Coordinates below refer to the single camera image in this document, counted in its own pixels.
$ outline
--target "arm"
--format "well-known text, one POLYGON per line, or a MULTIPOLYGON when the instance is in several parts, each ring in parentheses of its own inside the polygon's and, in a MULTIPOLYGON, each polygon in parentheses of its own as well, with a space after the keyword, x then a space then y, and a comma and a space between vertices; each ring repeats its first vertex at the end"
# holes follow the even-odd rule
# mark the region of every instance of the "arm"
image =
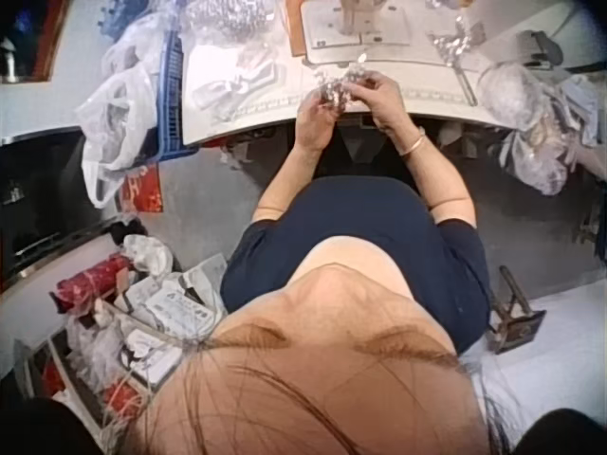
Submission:
POLYGON ((318 91, 302 102, 295 121, 295 145, 253 212, 252 222, 278 220, 295 196, 312 181, 339 113, 322 104, 318 91))
POLYGON ((349 84, 352 95, 367 104, 377 127, 383 130, 403 156, 422 198, 436 224, 460 219, 476 227, 474 204, 464 180, 455 167, 424 137, 421 145, 407 154, 420 138, 419 129, 405 110, 398 84, 377 72, 370 72, 368 85, 349 84))

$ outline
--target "hand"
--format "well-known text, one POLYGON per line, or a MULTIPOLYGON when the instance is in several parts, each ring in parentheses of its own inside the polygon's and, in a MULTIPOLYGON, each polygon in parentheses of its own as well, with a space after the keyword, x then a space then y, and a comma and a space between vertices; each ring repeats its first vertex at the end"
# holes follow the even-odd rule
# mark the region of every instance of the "hand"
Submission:
POLYGON ((310 153, 322 153, 331 140, 339 116, 337 110, 322 103, 318 90, 311 91, 297 111, 295 145, 310 153))
POLYGON ((368 71, 364 83, 347 83, 345 88, 355 100, 361 100, 371 110, 373 121, 392 141, 403 128, 411 128, 411 121, 400 96, 400 87, 392 79, 376 71, 368 71))

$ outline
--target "woman's right arm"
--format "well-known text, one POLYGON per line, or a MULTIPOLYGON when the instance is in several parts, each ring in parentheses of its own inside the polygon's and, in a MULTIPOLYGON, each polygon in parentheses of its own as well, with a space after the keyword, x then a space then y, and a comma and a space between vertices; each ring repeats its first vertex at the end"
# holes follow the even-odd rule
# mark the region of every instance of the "woman's right arm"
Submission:
POLYGON ((434 222, 459 219, 476 227, 474 204, 462 176, 428 138, 418 144, 421 133, 405 110, 398 84, 370 72, 368 86, 348 84, 348 88, 369 106, 377 127, 403 156, 434 222))

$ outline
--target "white floor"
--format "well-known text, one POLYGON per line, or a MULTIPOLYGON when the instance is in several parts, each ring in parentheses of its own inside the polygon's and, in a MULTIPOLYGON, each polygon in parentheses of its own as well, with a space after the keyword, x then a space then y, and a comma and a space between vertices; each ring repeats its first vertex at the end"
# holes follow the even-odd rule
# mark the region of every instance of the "white floor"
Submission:
POLYGON ((496 401, 516 442, 542 415, 570 408, 607 424, 606 307, 602 280, 531 302, 547 310, 536 339, 501 355, 479 342, 465 354, 480 367, 488 396, 496 401))

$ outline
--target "silver bracelet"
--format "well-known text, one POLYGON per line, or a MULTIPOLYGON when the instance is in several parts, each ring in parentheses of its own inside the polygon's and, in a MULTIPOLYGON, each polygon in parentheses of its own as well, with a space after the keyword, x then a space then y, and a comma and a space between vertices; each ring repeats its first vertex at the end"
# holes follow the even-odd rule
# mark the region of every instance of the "silver bracelet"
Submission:
POLYGON ((424 141, 424 137, 426 137, 426 130, 424 130, 420 126, 419 127, 419 139, 414 143, 414 145, 412 145, 407 150, 405 150, 402 154, 400 154, 400 156, 402 156, 404 158, 405 156, 412 154, 415 150, 417 150, 421 146, 422 142, 424 141))

